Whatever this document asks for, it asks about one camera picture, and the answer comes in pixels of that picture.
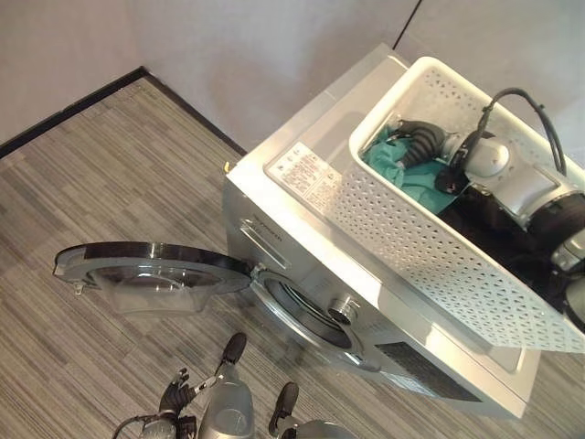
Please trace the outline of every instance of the plastic basket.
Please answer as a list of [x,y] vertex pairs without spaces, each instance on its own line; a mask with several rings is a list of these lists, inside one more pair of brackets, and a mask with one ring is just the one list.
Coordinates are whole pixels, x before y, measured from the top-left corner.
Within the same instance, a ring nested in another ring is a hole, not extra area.
[[[417,60],[352,133],[353,162],[327,217],[492,345],[584,352],[585,337],[566,317],[359,157],[390,118],[469,133],[490,100],[437,59]],[[552,163],[548,143],[501,105],[488,128],[533,160]],[[569,176],[585,187],[572,162]]]

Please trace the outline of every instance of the brand logo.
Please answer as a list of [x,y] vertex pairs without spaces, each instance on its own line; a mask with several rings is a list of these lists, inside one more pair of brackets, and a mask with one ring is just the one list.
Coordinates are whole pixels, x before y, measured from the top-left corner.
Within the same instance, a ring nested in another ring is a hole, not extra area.
[[282,242],[282,238],[279,236],[279,234],[276,233],[274,230],[272,230],[270,227],[268,227],[264,223],[264,221],[262,221],[256,215],[252,215],[252,218],[253,218],[253,222],[250,224],[250,226],[254,229],[254,231],[256,231],[259,234],[262,234],[262,231],[259,230],[259,226],[261,226],[261,228],[263,230],[266,230],[276,241]]

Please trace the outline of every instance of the black baseboard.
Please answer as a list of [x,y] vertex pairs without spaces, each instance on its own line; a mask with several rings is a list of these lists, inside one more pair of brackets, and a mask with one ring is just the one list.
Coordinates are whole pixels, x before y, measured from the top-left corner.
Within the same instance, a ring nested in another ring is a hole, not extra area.
[[4,144],[0,145],[0,158],[9,155],[19,147],[26,145],[31,140],[34,140],[43,133],[46,133],[51,128],[59,125],[62,122],[67,121],[68,118],[70,118],[71,116],[74,116],[78,112],[82,112],[86,108],[91,107],[94,103],[97,103],[102,99],[107,98],[111,94],[117,92],[119,89],[122,89],[141,78],[147,78],[158,90],[160,90],[169,99],[175,102],[179,107],[181,107],[183,110],[185,110],[195,119],[197,119],[211,133],[219,137],[223,142],[225,142],[238,154],[240,155],[246,154],[246,151],[241,146],[236,144],[221,130],[219,130],[219,128],[217,128],[216,125],[210,122],[203,114],[201,114],[191,105],[189,105],[183,98],[181,98],[178,94],[169,89],[159,79],[151,75],[145,67],[139,67],[138,69],[131,71],[130,73],[122,76],[121,78],[110,82],[108,85],[101,87],[99,90],[93,92],[92,94],[86,96],[85,98],[80,99],[75,103],[72,103],[69,107],[65,108],[64,110],[56,112],[52,116],[49,116],[47,119],[37,123],[36,125],[28,128],[23,133],[13,137]]
[[173,89],[170,89],[166,84],[164,84],[163,82],[161,82],[158,78],[156,78],[154,75],[152,75],[150,73],[149,73],[147,79],[160,92],[162,92],[167,98],[169,98],[171,101],[173,101],[174,103],[176,103],[179,107],[181,107],[181,109],[183,109],[185,112],[187,112],[188,114],[190,114],[191,116],[193,116],[195,119],[197,119],[197,121],[199,123],[201,123],[203,126],[205,126],[215,136],[217,136],[218,138],[220,138],[231,149],[233,149],[234,151],[236,151],[240,155],[246,155],[247,154],[247,152],[246,152],[246,150],[244,148],[242,148],[236,142],[234,142],[233,140],[231,140],[231,138],[229,138],[229,136],[227,134],[225,134],[224,132],[222,132],[207,117],[205,117],[203,114],[201,114],[200,112],[198,112],[195,108],[193,108],[190,103],[188,103],[182,97],[180,97],[178,94],[176,94],[173,91]]
[[92,94],[86,96],[79,101],[72,103],[69,107],[65,108],[60,112],[56,112],[52,116],[49,116],[47,119],[37,123],[36,125],[28,128],[23,133],[13,137],[9,141],[5,142],[4,144],[0,145],[0,158],[8,155],[18,149],[20,146],[27,144],[31,140],[36,139],[43,133],[46,133],[48,130],[53,128],[54,126],[59,125],[62,122],[68,120],[69,117],[74,116],[78,112],[82,112],[88,107],[91,107],[94,103],[101,101],[104,98],[107,98],[111,94],[114,94],[119,89],[126,87],[129,84],[132,84],[135,80],[139,80],[145,76],[147,76],[148,70],[144,67],[139,67],[136,70],[131,71],[130,73],[118,78],[110,82],[108,85],[101,87],[99,90],[93,92]]

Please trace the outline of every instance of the silver washing machine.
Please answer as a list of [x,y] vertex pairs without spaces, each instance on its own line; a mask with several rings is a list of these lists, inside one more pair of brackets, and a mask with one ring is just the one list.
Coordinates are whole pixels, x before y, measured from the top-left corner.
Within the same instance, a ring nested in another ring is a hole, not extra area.
[[347,138],[405,71],[380,46],[315,97],[228,173],[229,255],[149,242],[66,249],[55,275],[112,293],[123,312],[201,310],[213,294],[244,294],[324,363],[480,414],[520,417],[540,353],[496,348],[447,315],[331,226],[287,179],[295,154],[338,172]]

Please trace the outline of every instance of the label sticker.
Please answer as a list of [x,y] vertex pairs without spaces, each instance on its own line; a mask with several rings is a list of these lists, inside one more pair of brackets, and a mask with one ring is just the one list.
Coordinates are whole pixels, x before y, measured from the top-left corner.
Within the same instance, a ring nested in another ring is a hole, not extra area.
[[269,173],[321,214],[341,186],[341,174],[301,142],[279,158]]

